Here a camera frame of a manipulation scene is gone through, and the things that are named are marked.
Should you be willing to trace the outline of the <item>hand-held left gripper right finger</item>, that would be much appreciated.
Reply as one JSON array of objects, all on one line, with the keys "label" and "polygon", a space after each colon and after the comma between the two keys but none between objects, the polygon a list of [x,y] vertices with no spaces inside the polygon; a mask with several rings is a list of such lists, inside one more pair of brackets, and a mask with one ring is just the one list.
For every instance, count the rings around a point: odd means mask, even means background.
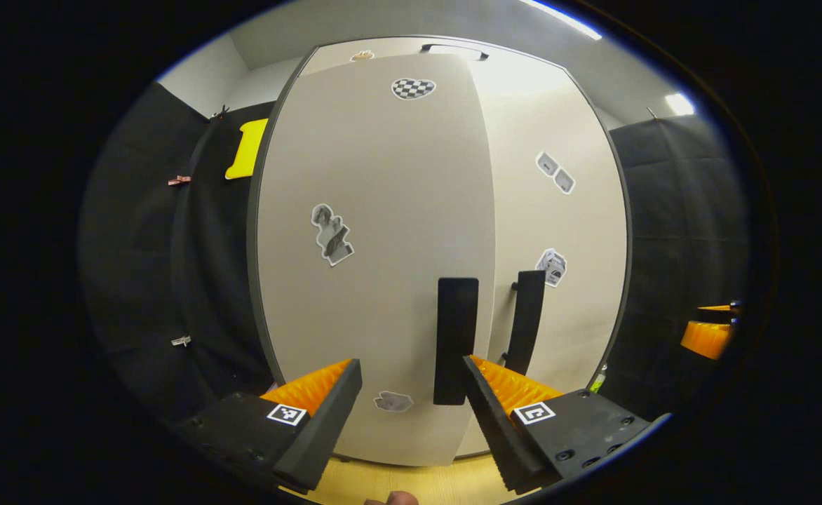
[{"label": "hand-held left gripper right finger", "polygon": [[517,495],[578,487],[664,425],[588,389],[552,396],[484,359],[463,363],[466,397],[505,488]]}]

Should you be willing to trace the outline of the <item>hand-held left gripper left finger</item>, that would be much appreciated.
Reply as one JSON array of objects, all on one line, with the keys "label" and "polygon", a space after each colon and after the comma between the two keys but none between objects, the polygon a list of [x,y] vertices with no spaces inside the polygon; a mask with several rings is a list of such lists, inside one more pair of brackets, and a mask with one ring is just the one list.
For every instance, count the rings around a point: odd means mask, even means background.
[{"label": "hand-held left gripper left finger", "polygon": [[307,494],[321,481],[362,385],[359,359],[344,359],[264,394],[229,394],[173,431],[245,483]]}]

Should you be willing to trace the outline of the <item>white shoe cabinet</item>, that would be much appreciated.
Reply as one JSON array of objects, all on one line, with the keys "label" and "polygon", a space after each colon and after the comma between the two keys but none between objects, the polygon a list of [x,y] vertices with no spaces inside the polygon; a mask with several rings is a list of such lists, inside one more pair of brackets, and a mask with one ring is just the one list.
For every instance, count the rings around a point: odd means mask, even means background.
[{"label": "white shoe cabinet", "polygon": [[619,157],[564,67],[492,44],[379,37],[315,45],[256,159],[248,262],[278,383],[356,358],[335,453],[447,466],[484,452],[465,402],[437,405],[442,278],[474,278],[473,354],[511,351],[522,271],[558,256],[527,376],[584,388],[617,332],[630,271]]}]

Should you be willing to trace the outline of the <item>white cabinet door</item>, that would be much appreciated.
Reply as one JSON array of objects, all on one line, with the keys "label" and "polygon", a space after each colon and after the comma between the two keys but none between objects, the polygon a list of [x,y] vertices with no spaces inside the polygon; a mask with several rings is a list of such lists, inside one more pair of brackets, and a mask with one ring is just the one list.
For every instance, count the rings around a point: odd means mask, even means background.
[{"label": "white cabinet door", "polygon": [[469,61],[417,53],[297,76],[257,162],[253,297],[277,380],[357,358],[335,453],[452,463],[472,412],[449,350],[488,348],[497,248]]},{"label": "white cabinet door", "polygon": [[547,250],[565,259],[547,285],[527,376],[560,392],[588,386],[624,298],[628,236],[619,164],[606,128],[565,68],[475,61],[494,183],[494,304],[488,348],[508,349],[520,271]]}]

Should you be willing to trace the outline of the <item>white cabinet drawer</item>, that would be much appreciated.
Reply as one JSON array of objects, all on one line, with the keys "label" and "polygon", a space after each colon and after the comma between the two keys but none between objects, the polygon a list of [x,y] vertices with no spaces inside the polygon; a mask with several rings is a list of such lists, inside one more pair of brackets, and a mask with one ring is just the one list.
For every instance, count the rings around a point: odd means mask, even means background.
[{"label": "white cabinet drawer", "polygon": [[392,37],[370,37],[366,39],[348,39],[348,41],[340,41],[335,43],[324,44],[309,52],[305,61],[301,74],[312,74],[332,67],[344,66],[353,63],[353,58],[358,53],[364,51],[373,54],[375,59],[387,57],[394,57],[395,55],[409,55],[420,53],[424,46],[427,45],[444,45],[452,47],[460,47],[467,49],[478,49],[484,54],[487,54],[489,61],[496,60],[500,62],[514,61],[521,62],[523,60],[530,60],[539,62],[545,65],[560,67],[556,63],[543,60],[543,58],[536,57],[511,49],[501,47],[492,43],[484,41],[476,41],[476,39],[463,39],[456,37],[440,37],[427,35],[405,35]]}]

